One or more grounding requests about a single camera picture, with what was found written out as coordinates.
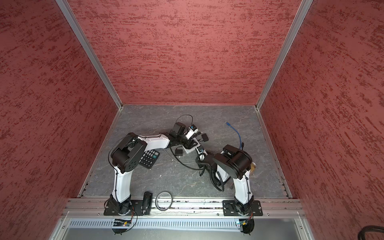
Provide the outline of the black power adapter with cable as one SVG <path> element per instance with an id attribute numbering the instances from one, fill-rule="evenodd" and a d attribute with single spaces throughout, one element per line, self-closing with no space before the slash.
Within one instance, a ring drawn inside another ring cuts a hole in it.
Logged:
<path id="1" fill-rule="evenodd" d="M 201 137 L 200 139 L 198 139 L 199 143 L 205 143 L 209 141 L 209 137 L 206 133 L 200 134 L 199 136 Z"/>

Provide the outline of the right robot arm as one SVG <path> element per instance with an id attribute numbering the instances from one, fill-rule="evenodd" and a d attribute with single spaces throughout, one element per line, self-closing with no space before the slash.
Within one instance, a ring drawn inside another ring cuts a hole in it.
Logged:
<path id="1" fill-rule="evenodd" d="M 254 202 L 250 188 L 251 156 L 231 145 L 226 145 L 217 154 L 207 153 L 202 147 L 198 147 L 197 152 L 195 162 L 201 168 L 201 174 L 207 171 L 211 183 L 220 192 L 225 190 L 226 182 L 232 179 L 236 211 L 243 216 L 248 214 Z"/>

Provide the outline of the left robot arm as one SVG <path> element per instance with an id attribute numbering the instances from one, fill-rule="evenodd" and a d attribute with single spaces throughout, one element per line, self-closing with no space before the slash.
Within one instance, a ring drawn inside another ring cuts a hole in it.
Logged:
<path id="1" fill-rule="evenodd" d="M 131 203 L 131 179 L 134 169 L 149 160 L 148 168 L 157 160 L 157 150 L 181 145 L 185 149 L 198 145 L 198 128 L 176 122 L 168 133 L 153 136 L 139 136 L 128 133 L 118 140 L 109 152 L 108 162 L 115 171 L 114 188 L 105 203 L 104 215 L 126 216 L 133 213 Z"/>

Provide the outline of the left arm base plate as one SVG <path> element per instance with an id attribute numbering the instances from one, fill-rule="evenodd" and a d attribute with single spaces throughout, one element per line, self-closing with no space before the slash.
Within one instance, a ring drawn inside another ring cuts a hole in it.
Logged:
<path id="1" fill-rule="evenodd" d="M 142 214 L 142 202 L 143 200 L 131 200 L 129 203 L 124 202 L 118 204 L 114 199 L 108 199 L 104 204 L 104 216 L 130 216 L 136 214 L 143 216 Z"/>

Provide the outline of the white small network switch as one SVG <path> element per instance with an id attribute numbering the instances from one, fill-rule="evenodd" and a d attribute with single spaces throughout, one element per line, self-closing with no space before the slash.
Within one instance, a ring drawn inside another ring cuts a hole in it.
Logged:
<path id="1" fill-rule="evenodd" d="M 190 147 L 189 149 L 187 147 L 183 146 L 183 149 L 184 149 L 186 154 L 190 154 L 193 151 L 195 151 L 199 146 L 200 146 L 200 144 L 197 144 L 197 145 L 195 145 L 193 147 Z"/>

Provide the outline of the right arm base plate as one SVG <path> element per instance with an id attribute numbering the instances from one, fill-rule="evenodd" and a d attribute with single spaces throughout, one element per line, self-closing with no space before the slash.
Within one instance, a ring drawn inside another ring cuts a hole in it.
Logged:
<path id="1" fill-rule="evenodd" d="M 223 204 L 223 212 L 224 216 L 233 217 L 233 216 L 251 216 L 253 214 L 254 217 L 263 216 L 263 210 L 260 201 L 251 200 L 249 203 L 243 205 L 240 202 L 233 200 L 224 200 Z"/>

